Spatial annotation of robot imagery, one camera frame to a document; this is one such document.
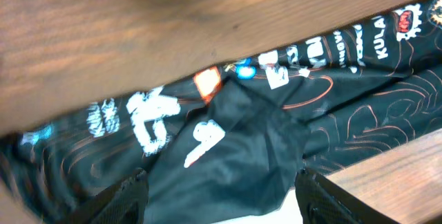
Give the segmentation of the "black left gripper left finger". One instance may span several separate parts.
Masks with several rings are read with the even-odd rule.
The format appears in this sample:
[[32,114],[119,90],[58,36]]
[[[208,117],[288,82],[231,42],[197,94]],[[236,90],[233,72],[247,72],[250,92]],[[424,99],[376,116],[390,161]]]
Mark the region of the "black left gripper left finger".
[[101,191],[65,218],[65,224],[142,224],[148,174],[139,168]]

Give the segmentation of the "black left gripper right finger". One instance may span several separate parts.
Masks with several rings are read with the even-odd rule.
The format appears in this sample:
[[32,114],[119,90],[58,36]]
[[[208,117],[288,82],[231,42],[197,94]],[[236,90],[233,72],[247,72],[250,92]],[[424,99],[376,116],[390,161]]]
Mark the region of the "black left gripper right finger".
[[397,224],[308,167],[298,172],[295,188],[304,224]]

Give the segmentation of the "black orange patterned jersey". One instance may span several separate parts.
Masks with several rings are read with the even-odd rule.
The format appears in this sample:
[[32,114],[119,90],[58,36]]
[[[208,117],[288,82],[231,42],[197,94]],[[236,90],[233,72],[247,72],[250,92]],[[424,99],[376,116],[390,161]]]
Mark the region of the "black orange patterned jersey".
[[1,138],[1,182],[46,223],[143,169],[143,223],[278,209],[330,174],[441,128],[441,0],[412,3]]

